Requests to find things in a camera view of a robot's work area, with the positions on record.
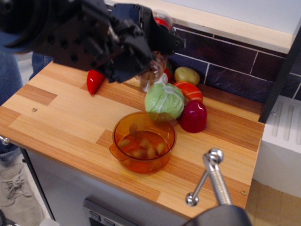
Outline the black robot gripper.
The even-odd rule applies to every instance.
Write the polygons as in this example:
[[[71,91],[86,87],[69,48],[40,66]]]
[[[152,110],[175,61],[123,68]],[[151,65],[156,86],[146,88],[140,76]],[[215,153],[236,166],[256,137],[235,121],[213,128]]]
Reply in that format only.
[[[96,69],[119,83],[150,69],[155,53],[171,55],[185,45],[150,8],[118,3],[108,11],[100,0],[82,0],[65,11],[51,36],[55,63]]]

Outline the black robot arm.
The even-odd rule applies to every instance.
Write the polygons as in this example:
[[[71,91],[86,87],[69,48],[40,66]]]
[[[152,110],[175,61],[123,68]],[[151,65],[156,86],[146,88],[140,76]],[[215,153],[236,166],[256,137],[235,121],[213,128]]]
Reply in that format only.
[[[148,70],[155,53],[185,46],[172,29],[156,22],[150,8],[102,0],[3,0],[0,49],[35,52],[57,64],[95,69],[110,82],[125,82]]]

